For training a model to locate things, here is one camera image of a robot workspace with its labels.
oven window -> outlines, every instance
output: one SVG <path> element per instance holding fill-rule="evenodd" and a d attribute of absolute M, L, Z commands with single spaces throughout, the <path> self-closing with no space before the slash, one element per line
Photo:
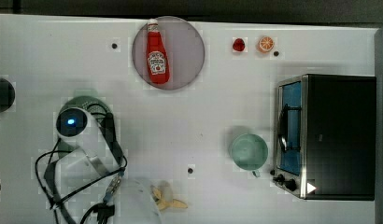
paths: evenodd
<path fill-rule="evenodd" d="M 302 106 L 302 84 L 295 82 L 283 86 L 282 89 L 282 108 Z M 288 136 L 287 150 L 279 149 L 280 164 L 279 168 L 295 175 L 300 174 L 300 110 L 288 111 Z"/>

oven knob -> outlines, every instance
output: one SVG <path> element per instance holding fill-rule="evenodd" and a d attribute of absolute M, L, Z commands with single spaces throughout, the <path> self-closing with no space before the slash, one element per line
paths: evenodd
<path fill-rule="evenodd" d="M 276 181 L 279 185 L 283 185 L 285 177 L 284 175 L 278 175 L 277 177 L 274 177 L 273 180 Z"/>
<path fill-rule="evenodd" d="M 295 191 L 297 189 L 296 181 L 294 181 L 294 179 L 287 180 L 284 183 L 285 187 L 290 191 Z"/>

blue light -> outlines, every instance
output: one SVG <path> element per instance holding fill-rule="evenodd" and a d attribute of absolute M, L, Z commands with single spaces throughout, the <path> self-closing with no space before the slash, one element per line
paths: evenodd
<path fill-rule="evenodd" d="M 74 119 L 69 119 L 68 121 L 67 121 L 67 123 L 69 124 L 69 125 L 72 125 L 72 124 L 75 124 L 75 120 Z"/>

bottle label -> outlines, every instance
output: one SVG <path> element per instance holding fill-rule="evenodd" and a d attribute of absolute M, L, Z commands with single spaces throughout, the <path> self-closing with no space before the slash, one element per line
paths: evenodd
<path fill-rule="evenodd" d="M 149 24 L 148 32 L 159 32 L 159 25 L 157 24 Z"/>
<path fill-rule="evenodd" d="M 161 52 L 152 51 L 149 53 L 148 64 L 153 75 L 165 73 L 165 58 Z"/>

mug handle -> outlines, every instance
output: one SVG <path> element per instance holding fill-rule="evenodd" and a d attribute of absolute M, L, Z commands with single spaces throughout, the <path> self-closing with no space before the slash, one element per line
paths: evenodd
<path fill-rule="evenodd" d="M 252 174 L 255 176 L 255 177 L 261 177 L 261 173 L 259 172 L 259 170 L 254 170 L 252 171 Z"/>

